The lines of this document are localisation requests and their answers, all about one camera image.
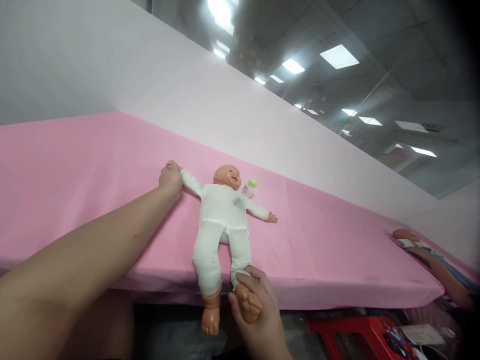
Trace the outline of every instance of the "doll face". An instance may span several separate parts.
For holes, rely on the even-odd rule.
[[[220,166],[213,175],[213,183],[220,185],[228,185],[233,190],[238,190],[242,184],[240,171],[233,165]]]
[[[417,234],[411,232],[410,230],[407,229],[398,229],[393,232],[393,237],[395,239],[408,239],[412,242],[418,243],[420,241],[420,238],[418,237]]]

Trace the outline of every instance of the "pink tablecloth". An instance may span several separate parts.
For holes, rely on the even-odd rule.
[[[202,183],[229,163],[240,169],[244,182],[258,180],[252,200],[277,214],[279,222],[249,216],[252,263],[267,273],[283,309],[410,308],[444,292],[389,238],[404,227],[400,223],[121,112],[2,126],[0,152],[4,270],[151,190],[161,167],[175,159]],[[199,199],[183,192],[116,287],[158,292],[155,301],[195,303],[192,251],[199,208]],[[226,245],[219,257],[227,291]]]

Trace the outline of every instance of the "fluorescent light panel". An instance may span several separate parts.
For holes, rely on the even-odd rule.
[[[225,54],[223,52],[221,52],[220,50],[217,50],[217,49],[213,49],[213,52],[215,53],[215,55],[217,55],[218,57],[222,58],[222,59],[225,59]]]
[[[230,54],[230,48],[229,48],[227,45],[225,45],[224,43],[221,43],[221,42],[218,41],[218,40],[216,41],[216,44],[218,45],[218,47],[219,47],[220,49],[225,50],[227,53]]]
[[[355,110],[350,110],[350,109],[342,109],[344,113],[347,113],[348,116],[355,116],[357,115],[357,112]]]
[[[363,117],[363,116],[359,116],[358,118],[359,118],[360,120],[362,120],[365,124],[382,126],[382,124],[379,123],[379,122],[377,121],[377,119],[374,118],[374,117]]]
[[[411,130],[411,131],[418,131],[420,133],[427,133],[428,131],[419,123],[416,122],[408,122],[408,121],[396,121],[396,124],[401,127],[402,129],[405,130]]]
[[[320,54],[335,69],[359,64],[359,61],[342,44]]]
[[[232,12],[224,0],[208,0],[207,5],[216,23],[227,24],[230,22]]]
[[[299,74],[305,71],[303,67],[301,67],[295,60],[293,59],[288,59],[282,64],[288,71],[290,71],[292,74]]]
[[[271,77],[273,80],[275,80],[277,83],[279,83],[279,84],[285,82],[285,81],[283,81],[281,78],[279,78],[278,76],[270,75],[270,77]]]
[[[435,155],[433,152],[429,151],[429,150],[425,150],[425,149],[421,149],[421,148],[418,148],[418,147],[413,147],[413,146],[410,146],[414,152],[416,153],[419,153],[419,154],[424,154],[424,155],[428,155],[428,156],[431,156],[431,157],[434,157],[436,158],[437,155]]]
[[[235,26],[233,26],[230,22],[223,23],[223,22],[218,22],[217,19],[215,19],[215,24],[217,24],[219,27],[221,27],[223,30],[225,30],[230,35],[234,34]]]
[[[263,80],[262,80],[261,78],[259,78],[258,76],[255,78],[255,81],[256,81],[257,83],[260,83],[260,84],[262,84],[262,85],[265,85],[265,81],[263,81]]]

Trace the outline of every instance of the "white wall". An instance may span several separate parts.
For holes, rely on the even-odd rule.
[[[480,180],[445,196],[437,206],[400,221],[480,272]]]
[[[129,0],[1,1],[0,45],[2,124],[120,110],[393,219],[438,202]]]

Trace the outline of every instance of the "red stool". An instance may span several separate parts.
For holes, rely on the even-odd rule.
[[[388,335],[387,326],[395,325],[384,316],[337,317],[330,319],[307,320],[306,326],[310,332],[321,335],[332,360],[343,360],[335,335],[342,333],[361,334],[378,360],[405,360],[405,357],[394,352],[387,343],[384,334]],[[404,344],[408,359],[413,359],[412,349]]]

